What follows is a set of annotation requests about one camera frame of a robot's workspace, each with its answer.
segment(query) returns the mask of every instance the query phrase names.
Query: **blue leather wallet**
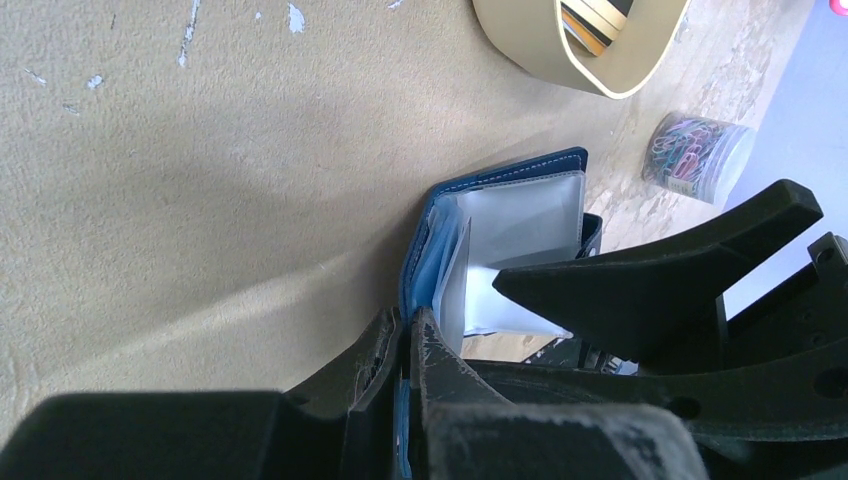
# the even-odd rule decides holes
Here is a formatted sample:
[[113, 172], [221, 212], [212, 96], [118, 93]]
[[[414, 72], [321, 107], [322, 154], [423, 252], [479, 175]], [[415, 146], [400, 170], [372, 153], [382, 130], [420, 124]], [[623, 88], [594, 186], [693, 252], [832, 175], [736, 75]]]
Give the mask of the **blue leather wallet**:
[[[583, 148], [575, 147], [456, 178], [433, 187], [401, 271], [400, 310], [406, 324], [411, 322], [419, 308], [434, 308], [434, 297], [439, 298], [437, 293], [439, 284], [444, 281], [444, 276], [450, 268], [451, 252], [461, 250], [462, 242], [468, 241], [468, 233], [465, 233], [466, 237], [463, 239], [462, 232], [470, 230], [469, 225], [474, 219], [462, 220], [461, 208], [457, 206], [456, 200], [459, 196], [466, 192], [508, 185], [523, 185], [532, 189], [531, 182], [541, 185], [547, 179], [556, 181], [558, 178], [569, 175], [582, 177], [586, 172], [587, 161], [588, 152]], [[581, 203], [582, 193], [581, 190], [579, 197]], [[490, 205], [494, 205], [497, 209], [496, 203], [490, 203]], [[572, 230], [577, 232], [577, 238], [573, 239], [574, 248], [568, 250], [569, 258], [567, 259], [596, 254], [600, 250], [601, 218], [582, 213], [581, 205], [580, 217], [574, 218], [573, 222], [577, 224], [572, 226]], [[407, 373], [404, 372], [402, 377], [407, 377]], [[409, 383], [404, 378], [398, 382], [395, 403], [400, 471], [404, 477], [410, 477], [411, 471], [406, 457], [409, 432]]]

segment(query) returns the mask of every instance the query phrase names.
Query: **beige surface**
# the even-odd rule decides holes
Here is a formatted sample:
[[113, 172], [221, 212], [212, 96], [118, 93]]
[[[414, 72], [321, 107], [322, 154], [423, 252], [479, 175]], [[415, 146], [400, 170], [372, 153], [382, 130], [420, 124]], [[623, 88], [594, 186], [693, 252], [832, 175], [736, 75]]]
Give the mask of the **beige surface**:
[[517, 335], [513, 333], [475, 335], [463, 339], [461, 355], [465, 359], [518, 363], [555, 339], [556, 337], [547, 335]]
[[707, 218], [638, 180], [648, 132], [757, 125], [811, 0], [693, 0], [618, 103], [528, 77], [469, 2], [389, 3], [298, 0], [292, 33], [284, 2], [204, 0], [185, 68], [191, 1], [2, 5], [0, 438], [56, 391], [296, 384], [397, 303], [463, 172], [587, 147], [607, 250]]
[[610, 98], [627, 98], [656, 71], [689, 0], [633, 2], [627, 28], [595, 57], [562, 27], [560, 0], [473, 0], [489, 40], [534, 76]]

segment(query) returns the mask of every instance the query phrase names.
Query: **gray wall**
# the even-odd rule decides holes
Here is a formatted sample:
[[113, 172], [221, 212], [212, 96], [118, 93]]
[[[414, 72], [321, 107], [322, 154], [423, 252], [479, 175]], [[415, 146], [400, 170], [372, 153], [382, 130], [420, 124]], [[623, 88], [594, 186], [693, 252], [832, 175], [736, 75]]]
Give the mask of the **gray wall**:
[[807, 245], [827, 231], [848, 237], [848, 18], [827, 2], [813, 7], [756, 146], [726, 209], [775, 180], [812, 189], [824, 220], [783, 248], [725, 295], [728, 315], [771, 290], [807, 262]]

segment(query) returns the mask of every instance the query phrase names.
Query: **scratched surface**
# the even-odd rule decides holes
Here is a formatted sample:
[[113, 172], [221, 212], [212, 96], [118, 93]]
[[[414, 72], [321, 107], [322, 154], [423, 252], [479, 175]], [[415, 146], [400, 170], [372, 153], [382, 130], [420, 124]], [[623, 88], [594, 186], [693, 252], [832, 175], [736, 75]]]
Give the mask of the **scratched surface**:
[[756, 126], [811, 2], [693, 0], [613, 102], [530, 78], [470, 2], [0, 0], [0, 440], [57, 391], [295, 385], [397, 303], [461, 173], [587, 147], [607, 250], [708, 218], [638, 179], [647, 137]]

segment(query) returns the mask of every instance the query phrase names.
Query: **paper clip container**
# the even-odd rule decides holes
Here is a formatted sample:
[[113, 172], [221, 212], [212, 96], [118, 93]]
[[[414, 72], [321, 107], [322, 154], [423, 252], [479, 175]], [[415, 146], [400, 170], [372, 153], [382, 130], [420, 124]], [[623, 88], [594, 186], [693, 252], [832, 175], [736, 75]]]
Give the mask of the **paper clip container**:
[[724, 206], [748, 163], [755, 138], [749, 127], [672, 112], [648, 143], [642, 177], [672, 192]]

